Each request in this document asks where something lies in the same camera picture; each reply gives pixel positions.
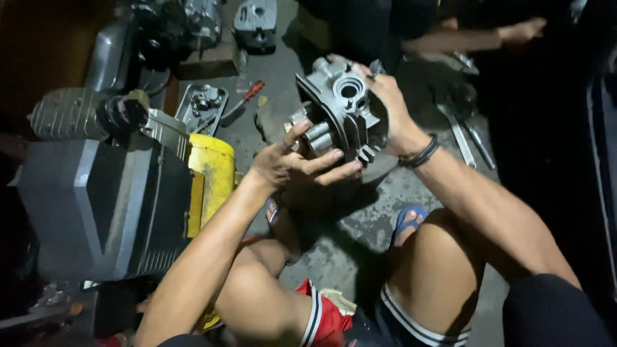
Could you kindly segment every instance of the hand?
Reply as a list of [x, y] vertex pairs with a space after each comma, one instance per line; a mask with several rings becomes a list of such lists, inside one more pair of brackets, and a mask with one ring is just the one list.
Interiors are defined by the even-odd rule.
[[498, 29], [499, 38], [505, 44], [524, 44], [533, 38], [542, 37], [546, 19], [533, 18], [525, 22]]
[[255, 157], [249, 173], [254, 172], [262, 179], [265, 186], [273, 193], [289, 182], [296, 172], [311, 177], [315, 183], [327, 186], [346, 178], [358, 178], [362, 174], [362, 163], [352, 161], [326, 172], [344, 156], [340, 149], [313, 160], [306, 160], [292, 147], [296, 140], [311, 127], [308, 120], [296, 123], [279, 142], [264, 148]]
[[431, 139], [409, 116], [405, 99], [394, 77], [379, 74], [373, 81], [368, 78], [371, 75], [368, 67], [348, 61], [341, 56], [331, 55], [329, 58], [344, 59], [353, 64], [355, 73], [364, 79], [366, 85], [386, 105], [389, 119], [387, 146], [389, 153], [394, 156], [413, 157], [428, 145]]

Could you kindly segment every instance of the bracelet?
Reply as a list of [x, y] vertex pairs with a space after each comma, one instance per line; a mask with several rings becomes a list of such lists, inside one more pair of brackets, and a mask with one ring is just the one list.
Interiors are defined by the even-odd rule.
[[420, 153], [418, 153], [415, 157], [411, 159], [403, 159], [403, 158], [399, 159], [399, 163], [413, 170], [413, 169], [419, 168], [422, 164], [428, 162], [428, 160], [431, 158], [433, 153], [435, 153], [437, 151], [437, 148], [439, 148], [439, 142], [437, 141], [437, 135], [435, 134], [429, 134], [429, 135], [432, 138], [432, 140], [431, 142], [429, 142], [427, 147], [425, 147], [422, 151], [420, 151]]

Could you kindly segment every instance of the red shorts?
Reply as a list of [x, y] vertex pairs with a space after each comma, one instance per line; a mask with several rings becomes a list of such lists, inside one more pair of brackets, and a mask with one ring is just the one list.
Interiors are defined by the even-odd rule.
[[313, 298], [313, 308], [299, 347], [340, 347], [343, 332], [352, 326], [352, 315], [344, 316], [328, 298], [324, 298], [313, 283], [306, 279], [296, 291]]

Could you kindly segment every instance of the foot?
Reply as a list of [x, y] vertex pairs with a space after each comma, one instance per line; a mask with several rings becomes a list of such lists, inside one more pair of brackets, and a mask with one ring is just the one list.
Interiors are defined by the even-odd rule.
[[[416, 211], [410, 210], [405, 214], [405, 217], [403, 218], [403, 223], [409, 221], [409, 220], [416, 220], [416, 222], [418, 222], [418, 225], [420, 225], [420, 223], [422, 223], [422, 221], [424, 221], [424, 218], [421, 215], [418, 215], [416, 213]], [[414, 232], [416, 231], [416, 227], [414, 226], [409, 226], [407, 228], [405, 228], [400, 235], [396, 238], [396, 240], [394, 240], [394, 247], [401, 247], [405, 241], [407, 240], [407, 238]]]
[[285, 249], [286, 265], [293, 265], [302, 257], [298, 230], [289, 215], [289, 210], [285, 207], [277, 209], [276, 203], [270, 200], [268, 210], [266, 211], [266, 221], [270, 227], [272, 237], [278, 240]]

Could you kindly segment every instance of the concrete floor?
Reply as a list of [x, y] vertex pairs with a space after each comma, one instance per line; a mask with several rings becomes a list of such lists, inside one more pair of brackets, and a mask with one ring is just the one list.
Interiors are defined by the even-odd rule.
[[[293, 0], [278, 0], [278, 42], [276, 52], [271, 56], [250, 56], [248, 60], [248, 79], [239, 82], [238, 78], [216, 78], [199, 81], [230, 91], [228, 105], [241, 98], [249, 83], [258, 79], [265, 81], [266, 87], [260, 95], [268, 98], [281, 123], [300, 107], [294, 82], [295, 73], [303, 73], [301, 61], [312, 62], [307, 57], [308, 43], [302, 41], [294, 30], [297, 3]], [[427, 84], [445, 85], [461, 80], [459, 73], [442, 64], [415, 61], [405, 63], [397, 72], [397, 81], [407, 101], [410, 114], [426, 131], [436, 133], [442, 145], [458, 158], [461, 158], [454, 142], [446, 118], [437, 111], [431, 102]], [[181, 85], [180, 96], [187, 83]], [[236, 151], [236, 165], [240, 172], [251, 166], [253, 156], [265, 143], [255, 129], [252, 115], [257, 102], [252, 101], [246, 113], [228, 128], [221, 128], [217, 137], [228, 142]], [[489, 144], [487, 123], [484, 118], [473, 119], [476, 129], [485, 144]], [[476, 148], [470, 141], [478, 170], [493, 180], [497, 173], [487, 169]], [[312, 248], [294, 266], [285, 268], [280, 280], [287, 286], [297, 286], [305, 278], [311, 278], [318, 288], [335, 288], [352, 301], [362, 301], [364, 288], [378, 284], [376, 278], [383, 273], [380, 254], [388, 245], [396, 215], [408, 203], [416, 203], [431, 211], [441, 204], [424, 187], [415, 175], [403, 168], [395, 169], [377, 188], [378, 197], [366, 208], [355, 211], [337, 223], [335, 231], [319, 230], [324, 226], [310, 225], [308, 228], [321, 235]], [[251, 225], [249, 233], [260, 233], [267, 229], [265, 219], [258, 217]], [[484, 273], [473, 333], [468, 346], [503, 346], [502, 304], [508, 287], [501, 276], [490, 266]]]

